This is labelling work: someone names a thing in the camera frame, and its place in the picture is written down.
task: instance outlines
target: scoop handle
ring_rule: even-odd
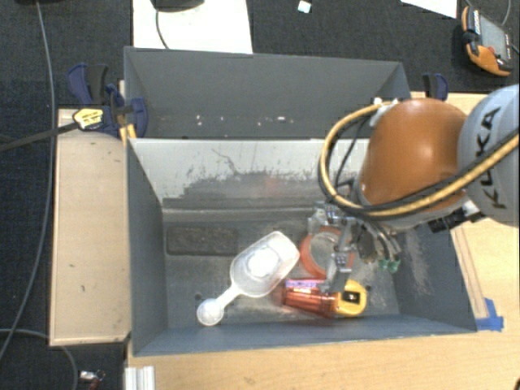
[[[217,297],[217,302],[222,306],[222,309],[224,309],[241,294],[242,292],[235,283],[231,283],[231,286],[222,295]]]

